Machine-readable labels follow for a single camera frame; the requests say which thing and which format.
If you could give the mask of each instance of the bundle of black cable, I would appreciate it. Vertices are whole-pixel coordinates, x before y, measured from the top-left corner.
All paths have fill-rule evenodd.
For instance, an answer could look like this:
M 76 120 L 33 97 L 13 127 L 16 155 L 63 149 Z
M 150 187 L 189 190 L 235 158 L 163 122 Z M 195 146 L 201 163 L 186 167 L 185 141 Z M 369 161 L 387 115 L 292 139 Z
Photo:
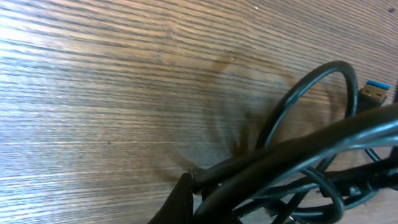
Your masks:
M 323 77 L 341 72 L 347 87 L 345 119 L 307 136 L 269 146 L 286 112 L 312 85 Z M 335 223 L 346 209 L 354 208 L 379 189 L 398 185 L 398 149 L 380 159 L 371 147 L 398 145 L 398 103 L 377 107 L 356 115 L 358 82 L 352 66 L 335 61 L 324 64 L 302 78 L 275 107 L 256 144 L 256 151 L 238 159 L 224 161 L 197 174 L 193 192 L 201 192 L 203 203 L 193 214 L 195 223 L 214 223 L 228 215 L 243 217 L 259 208 L 277 212 L 274 224 L 291 216 L 299 223 Z M 365 149 L 372 164 L 343 171 L 325 172 L 336 154 Z M 321 161 L 317 168 L 311 165 Z M 306 177 L 291 184 L 270 187 L 301 172 Z M 333 201 L 312 208 L 297 207 L 309 190 L 320 188 Z M 294 194 L 284 203 L 280 199 Z M 251 202 L 237 207 L 247 199 Z

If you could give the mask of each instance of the cable connector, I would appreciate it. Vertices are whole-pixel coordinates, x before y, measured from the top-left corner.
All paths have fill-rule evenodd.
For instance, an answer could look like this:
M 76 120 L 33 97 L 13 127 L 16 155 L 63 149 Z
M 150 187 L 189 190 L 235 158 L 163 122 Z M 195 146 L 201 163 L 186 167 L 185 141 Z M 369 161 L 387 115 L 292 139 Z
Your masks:
M 361 90 L 362 95 L 368 96 L 370 99 L 382 103 L 386 99 L 387 91 L 390 89 L 390 85 L 368 80 L 366 85 Z

